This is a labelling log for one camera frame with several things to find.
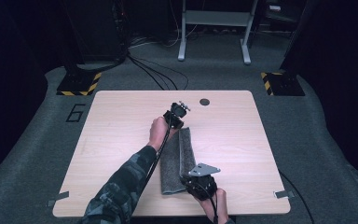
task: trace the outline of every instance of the wrist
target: wrist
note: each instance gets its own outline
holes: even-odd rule
[[[161,144],[156,143],[156,142],[148,142],[148,143],[147,143],[147,146],[152,147],[153,149],[156,150],[156,152],[158,152],[159,149],[161,148]]]

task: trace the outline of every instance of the camouflage sleeve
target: camouflage sleeve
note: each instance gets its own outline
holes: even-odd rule
[[[133,154],[89,202],[78,223],[129,223],[156,158],[156,150],[146,146]]]

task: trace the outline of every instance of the black camera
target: black camera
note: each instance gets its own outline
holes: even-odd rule
[[[164,114],[165,121],[168,124],[171,124],[171,127],[174,129],[181,129],[184,123],[180,118],[184,117],[187,114],[187,110],[190,111],[187,105],[179,101],[180,104],[172,103],[171,110],[167,110]]]

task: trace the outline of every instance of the black device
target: black device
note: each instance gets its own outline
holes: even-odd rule
[[[190,111],[187,105],[179,101],[180,104],[172,103],[171,110],[167,110],[164,114],[165,121],[171,126],[170,128],[181,129],[184,123],[180,120]]]
[[[182,176],[181,181],[189,194],[200,201],[204,201],[211,199],[217,191],[216,182],[214,182],[214,178],[211,176],[211,174],[217,172],[220,172],[220,169],[199,163],[188,172],[188,175]]]

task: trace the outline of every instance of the gray towel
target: gray towel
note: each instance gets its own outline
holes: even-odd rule
[[[160,157],[161,193],[174,194],[186,190],[181,176],[196,166],[191,147],[190,129],[184,128],[173,135]]]

